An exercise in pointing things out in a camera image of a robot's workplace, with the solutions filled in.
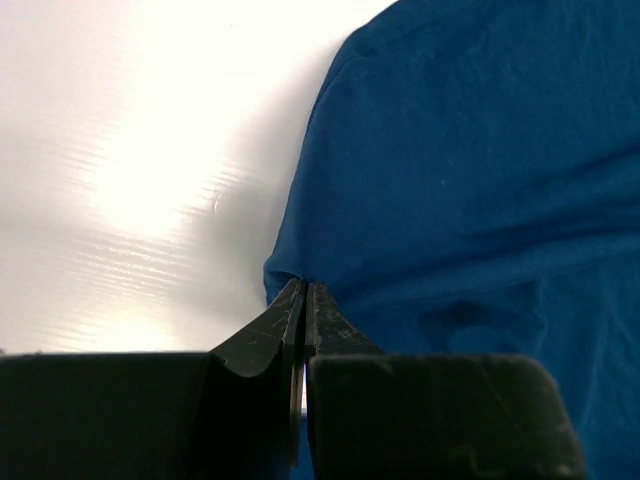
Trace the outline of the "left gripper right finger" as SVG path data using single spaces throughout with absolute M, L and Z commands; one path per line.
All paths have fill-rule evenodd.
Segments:
M 558 386 L 518 354 L 393 355 L 306 300 L 307 425 L 319 479 L 583 479 Z

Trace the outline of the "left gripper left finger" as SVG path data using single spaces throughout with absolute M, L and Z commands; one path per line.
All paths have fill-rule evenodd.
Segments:
M 7 355 L 5 479 L 285 479 L 305 285 L 208 352 Z

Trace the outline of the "blue t shirt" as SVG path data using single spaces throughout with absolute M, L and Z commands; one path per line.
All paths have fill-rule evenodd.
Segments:
M 639 5 L 399 1 L 337 52 L 264 267 L 398 353 L 514 352 L 639 475 Z

